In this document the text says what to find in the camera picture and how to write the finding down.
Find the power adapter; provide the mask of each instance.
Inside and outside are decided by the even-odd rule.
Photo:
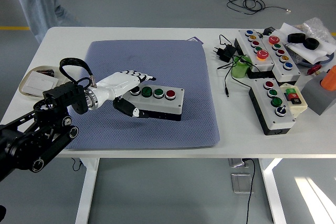
[[[236,52],[236,48],[232,45],[226,45],[224,49],[217,47],[215,49],[217,51],[214,52],[219,56],[219,59],[225,62],[229,62]]]

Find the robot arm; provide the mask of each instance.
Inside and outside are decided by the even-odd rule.
[[[95,110],[107,100],[114,101],[113,106],[122,113],[135,116],[147,117],[131,103],[119,97],[135,88],[139,83],[147,80],[156,80],[154,77],[133,70],[116,72],[101,81],[95,87],[86,90],[89,110]]]
[[[65,65],[84,67],[88,73],[89,85],[78,84],[62,68]],[[135,71],[114,73],[95,84],[93,74],[87,64],[76,58],[61,61],[60,71],[71,82],[43,92],[44,99],[37,102],[33,111],[6,124],[0,125],[0,181],[14,169],[29,169],[36,173],[42,170],[78,135],[79,129],[72,124],[68,106],[78,114],[101,107],[107,100],[129,116],[146,118],[133,104],[120,98],[145,80],[154,77]],[[29,121],[33,123],[25,132],[18,127]]]

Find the grey box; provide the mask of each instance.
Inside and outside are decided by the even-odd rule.
[[[326,72],[321,72],[308,81],[301,91],[308,107],[318,115],[336,103],[336,91],[326,90],[320,84],[326,75]]]

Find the grey floor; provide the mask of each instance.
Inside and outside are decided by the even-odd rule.
[[[269,8],[243,15],[229,10],[227,0],[60,0],[86,26],[280,28],[318,17],[336,32],[335,0],[263,1],[291,13]],[[0,0],[2,26],[27,26],[18,0]],[[37,49],[30,31],[0,29],[0,118]],[[72,163],[57,158],[38,174],[16,170],[3,180],[3,223],[74,223],[85,168],[73,172]],[[318,223],[316,206],[299,185],[316,185],[335,206],[335,165],[333,159],[286,159],[275,168],[287,223]],[[231,173],[227,159],[102,159],[89,223],[245,223],[248,197],[232,192]],[[325,197],[311,198],[327,209]],[[260,172],[249,223],[272,223]]]

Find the white table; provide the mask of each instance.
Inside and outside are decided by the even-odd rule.
[[[266,191],[275,223],[286,223],[277,193],[272,169],[282,158],[335,158],[336,127],[334,127],[336,106],[318,116],[310,109],[298,116],[295,125],[285,135],[265,136],[257,115],[243,85],[227,79],[230,97],[224,93],[226,70],[217,70],[224,65],[213,52],[221,47],[219,35],[223,34],[232,43],[238,29],[198,28],[98,28],[98,27],[55,27],[48,31],[36,52],[27,72],[34,67],[59,66],[63,58],[84,59],[93,41],[118,39],[182,39],[197,37],[201,40],[206,55],[212,96],[219,127],[220,142],[211,148],[182,150],[63,150],[58,157],[80,157],[87,167],[82,197],[76,223],[87,223],[91,199],[96,180],[99,158],[259,158]],[[69,67],[71,76],[79,68]],[[302,76],[296,83],[299,89],[312,77]],[[243,79],[246,84],[251,80]],[[16,91],[2,124],[8,123],[30,112],[38,99],[32,99]]]

